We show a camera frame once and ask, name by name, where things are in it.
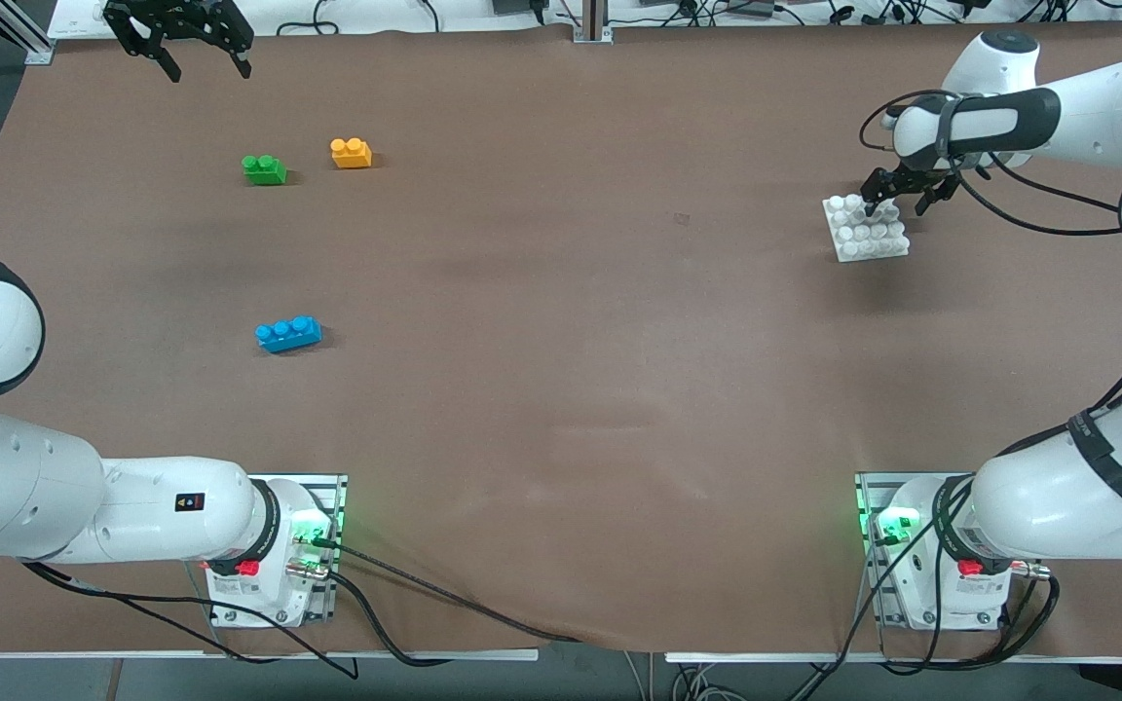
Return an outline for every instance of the blue toy brick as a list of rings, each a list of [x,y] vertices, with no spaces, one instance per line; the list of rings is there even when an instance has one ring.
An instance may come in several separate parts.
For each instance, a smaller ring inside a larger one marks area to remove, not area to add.
[[[280,320],[270,325],[259,325],[255,335],[258,336],[258,345],[268,353],[280,353],[323,341],[323,328],[314,316],[295,316],[293,321]]]

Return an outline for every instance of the red button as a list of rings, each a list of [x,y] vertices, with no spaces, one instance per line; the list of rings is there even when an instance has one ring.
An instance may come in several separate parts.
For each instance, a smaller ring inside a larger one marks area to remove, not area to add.
[[[985,569],[976,560],[960,560],[956,564],[958,564],[958,573],[962,573],[964,577],[978,575],[981,570]]]

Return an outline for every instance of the brown tabletop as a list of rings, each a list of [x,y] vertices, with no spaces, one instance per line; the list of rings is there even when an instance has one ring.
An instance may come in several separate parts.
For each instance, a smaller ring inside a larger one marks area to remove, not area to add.
[[[960,195],[908,219],[909,257],[834,259],[820,200],[892,165],[859,120],[939,84],[977,31],[264,37],[248,81],[174,44],[178,85],[63,45],[0,138],[0,258],[48,320],[0,412],[107,456],[348,473],[349,542],[598,645],[833,652],[856,471],[974,469],[1122,372],[1122,240],[1015,230]],[[1122,58],[1122,22],[1033,31],[1041,80]],[[333,137],[368,139],[375,168],[338,172]],[[246,185],[240,157],[265,151],[288,185]],[[1033,221],[1105,222],[981,187]],[[323,344],[258,350],[255,325],[294,314]],[[1031,652],[1122,656],[1122,564],[1052,564],[1063,601]],[[181,564],[80,572],[190,587]],[[534,644],[352,577],[404,647]],[[307,635],[375,647],[349,600]],[[0,559],[0,652],[184,647]]]

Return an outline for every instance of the orange toy brick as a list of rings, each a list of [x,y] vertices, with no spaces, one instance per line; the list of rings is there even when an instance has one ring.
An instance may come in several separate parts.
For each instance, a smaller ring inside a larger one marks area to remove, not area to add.
[[[360,138],[331,139],[331,159],[341,168],[369,168],[370,146]]]

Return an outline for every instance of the green toy brick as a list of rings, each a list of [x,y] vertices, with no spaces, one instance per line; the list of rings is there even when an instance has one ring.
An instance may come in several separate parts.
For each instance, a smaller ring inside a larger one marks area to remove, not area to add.
[[[241,172],[255,185],[284,185],[288,168],[275,156],[246,156],[240,159]]]

